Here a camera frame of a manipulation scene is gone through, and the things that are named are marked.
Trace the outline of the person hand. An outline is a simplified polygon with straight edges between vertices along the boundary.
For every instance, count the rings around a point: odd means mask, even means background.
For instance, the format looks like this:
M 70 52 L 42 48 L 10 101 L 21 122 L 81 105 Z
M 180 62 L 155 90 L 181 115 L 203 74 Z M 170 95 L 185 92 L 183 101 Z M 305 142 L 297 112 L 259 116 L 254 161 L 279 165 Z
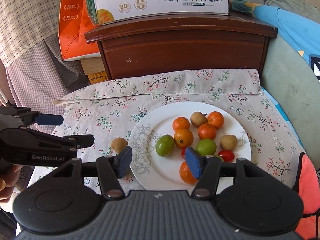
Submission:
M 22 165 L 12 165 L 4 174 L 1 174 L 1 203 L 7 203 L 14 191 Z

